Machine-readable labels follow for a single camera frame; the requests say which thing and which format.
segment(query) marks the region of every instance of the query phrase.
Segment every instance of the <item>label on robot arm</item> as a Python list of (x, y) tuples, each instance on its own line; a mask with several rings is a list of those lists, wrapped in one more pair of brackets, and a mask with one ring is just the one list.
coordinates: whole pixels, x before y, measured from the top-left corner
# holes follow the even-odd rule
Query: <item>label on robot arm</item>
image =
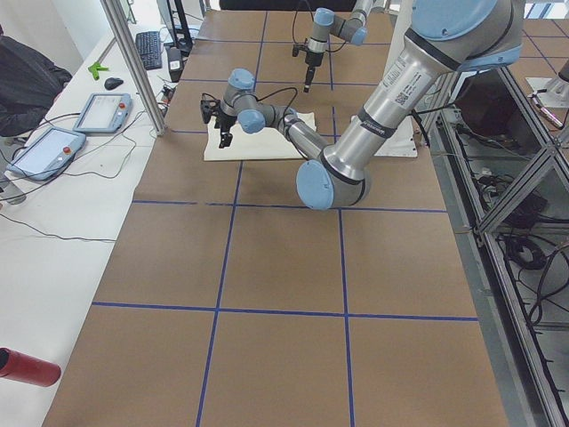
[(381, 83), (388, 92), (390, 100), (403, 109), (411, 109), (432, 85), (432, 79), (423, 70), (397, 58)]

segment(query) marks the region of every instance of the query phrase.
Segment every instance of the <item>red cylinder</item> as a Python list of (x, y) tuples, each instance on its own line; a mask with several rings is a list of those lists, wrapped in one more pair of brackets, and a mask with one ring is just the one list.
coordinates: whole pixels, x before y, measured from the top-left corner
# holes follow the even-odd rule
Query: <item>red cylinder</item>
[(0, 349), (0, 378), (49, 387), (60, 376), (61, 368), (54, 363), (15, 350)]

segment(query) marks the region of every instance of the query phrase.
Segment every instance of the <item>keyboard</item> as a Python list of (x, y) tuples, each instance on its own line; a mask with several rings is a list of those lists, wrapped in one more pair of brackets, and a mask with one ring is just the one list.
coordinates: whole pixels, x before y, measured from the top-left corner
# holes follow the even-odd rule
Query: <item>keyboard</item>
[(138, 33), (134, 39), (144, 69), (157, 69), (162, 67), (162, 50), (160, 49), (160, 32), (145, 31)]

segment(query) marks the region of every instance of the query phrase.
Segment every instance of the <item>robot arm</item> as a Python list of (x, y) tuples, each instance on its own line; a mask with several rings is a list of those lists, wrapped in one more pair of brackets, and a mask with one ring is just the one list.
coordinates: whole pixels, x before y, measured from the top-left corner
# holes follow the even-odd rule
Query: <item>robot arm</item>
[(257, 102), (246, 70), (234, 71), (223, 100), (209, 101), (211, 111), (208, 101), (202, 102), (209, 114), (204, 121), (215, 115), (222, 137), (228, 122), (236, 120), (248, 133), (275, 127), (309, 159), (297, 174), (305, 205), (354, 205), (371, 186), (366, 165), (439, 76), (501, 67), (519, 57), (524, 5), (524, 0), (415, 0), (404, 50), (335, 144), (327, 144), (292, 109)]
[(333, 35), (347, 43), (361, 45), (366, 36), (365, 23), (373, 5), (373, 0), (357, 0), (347, 20), (337, 16), (333, 11), (320, 7), (314, 15), (312, 34), (304, 44), (293, 46), (293, 56), (299, 51), (306, 52), (305, 62), (308, 65), (304, 81), (304, 92), (307, 93), (316, 74), (316, 68), (322, 65), (322, 59), (328, 45), (328, 36)]

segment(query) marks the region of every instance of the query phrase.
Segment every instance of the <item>white table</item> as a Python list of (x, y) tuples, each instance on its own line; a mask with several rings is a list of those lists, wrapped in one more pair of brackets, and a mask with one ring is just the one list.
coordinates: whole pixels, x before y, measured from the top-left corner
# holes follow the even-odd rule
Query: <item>white table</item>
[[(133, 33), (147, 29), (135, 27)], [(98, 81), (87, 71), (111, 40), (110, 33), (101, 39), (57, 99), (48, 119), (81, 111), (91, 93), (106, 92), (103, 84), (107, 77), (122, 78), (124, 84), (113, 92), (129, 93), (133, 98), (127, 124), (144, 109), (116, 44), (102, 61), (110, 71), (101, 71)], [(161, 78), (170, 79), (165, 52), (163, 62), (161, 69), (148, 72), (154, 93), (159, 93), (164, 84)], [(57, 121), (57, 125), (70, 129), (75, 120), (70, 117)], [(63, 237), (116, 239), (156, 136), (146, 114), (126, 135), (136, 140), (137, 147), (115, 179), (62, 175), (29, 194), (20, 205), (3, 202), (0, 213)], [(79, 155), (100, 148), (76, 160), (67, 172), (114, 175), (133, 143), (119, 136), (104, 145), (109, 139), (88, 137)], [(18, 186), (30, 191), (37, 184), (22, 180)], [(65, 369), (112, 249), (112, 243), (45, 238), (0, 217), (0, 347), (50, 360)], [(40, 426), (58, 384), (42, 388), (0, 379), (0, 424)]]

